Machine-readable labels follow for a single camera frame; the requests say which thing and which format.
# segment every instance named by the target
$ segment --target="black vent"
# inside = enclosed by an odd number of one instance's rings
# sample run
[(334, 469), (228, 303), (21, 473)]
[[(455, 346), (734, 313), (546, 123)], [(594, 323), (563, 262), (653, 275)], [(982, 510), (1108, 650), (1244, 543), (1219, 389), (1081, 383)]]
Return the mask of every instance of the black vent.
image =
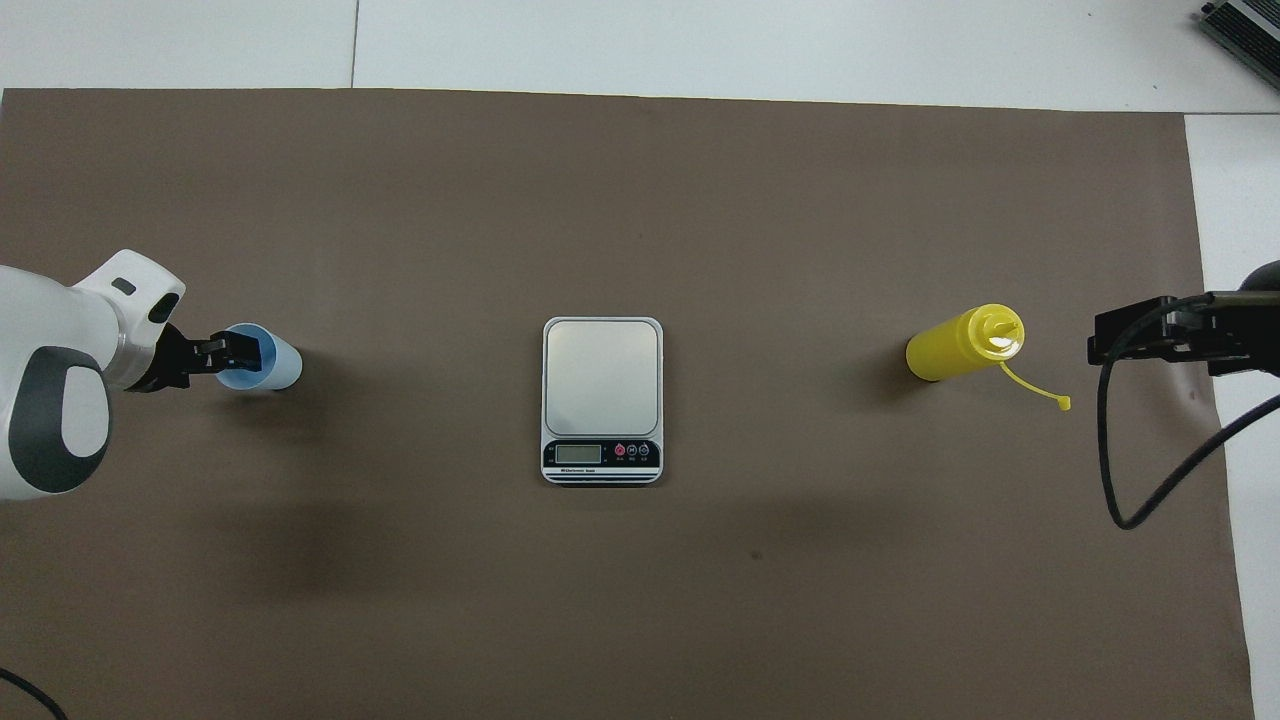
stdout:
[[(1267, 19), (1280, 15), (1280, 9), (1271, 0), (1244, 1), (1248, 3), (1249, 8), (1265, 14)], [(1206, 15), (1201, 22), (1201, 28), (1253, 68), (1263, 79), (1280, 88), (1280, 40), (1276, 40), (1271, 32), (1238, 10), (1230, 0)], [(1280, 31), (1280, 27), (1272, 28), (1272, 31)]]

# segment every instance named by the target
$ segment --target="digital kitchen scale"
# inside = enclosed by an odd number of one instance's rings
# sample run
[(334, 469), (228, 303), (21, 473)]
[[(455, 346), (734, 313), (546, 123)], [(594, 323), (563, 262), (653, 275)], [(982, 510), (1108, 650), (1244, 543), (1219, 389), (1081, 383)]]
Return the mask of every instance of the digital kitchen scale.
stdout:
[(662, 325), (552, 318), (543, 328), (543, 477), (639, 486), (662, 474)]

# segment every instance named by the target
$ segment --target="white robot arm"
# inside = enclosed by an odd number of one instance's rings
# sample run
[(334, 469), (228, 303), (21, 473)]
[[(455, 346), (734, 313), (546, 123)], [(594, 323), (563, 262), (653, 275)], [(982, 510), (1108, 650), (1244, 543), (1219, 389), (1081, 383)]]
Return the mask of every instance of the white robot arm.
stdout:
[(188, 341), (168, 323), (186, 290), (132, 250), (73, 287), (0, 266), (0, 500), (59, 495), (88, 479), (111, 436), (108, 391), (261, 369), (252, 337)]

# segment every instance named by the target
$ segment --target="light blue plastic cup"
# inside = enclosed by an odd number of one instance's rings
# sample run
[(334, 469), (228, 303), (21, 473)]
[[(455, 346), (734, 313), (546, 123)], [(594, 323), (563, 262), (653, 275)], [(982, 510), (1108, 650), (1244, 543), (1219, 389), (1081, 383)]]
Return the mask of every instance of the light blue plastic cup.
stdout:
[(262, 355), (261, 370), (230, 369), (218, 373), (218, 382), (232, 389), (284, 389), (298, 382), (302, 355), (289, 343), (256, 323), (237, 323), (228, 331), (252, 337)]

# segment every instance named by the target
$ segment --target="scale display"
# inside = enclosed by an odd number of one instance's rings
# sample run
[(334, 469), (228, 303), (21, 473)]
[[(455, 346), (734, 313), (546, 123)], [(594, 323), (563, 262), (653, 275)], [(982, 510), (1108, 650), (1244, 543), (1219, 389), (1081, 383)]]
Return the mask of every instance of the scale display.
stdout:
[(626, 486), (663, 465), (662, 325), (653, 318), (552, 318), (543, 328), (543, 477)]

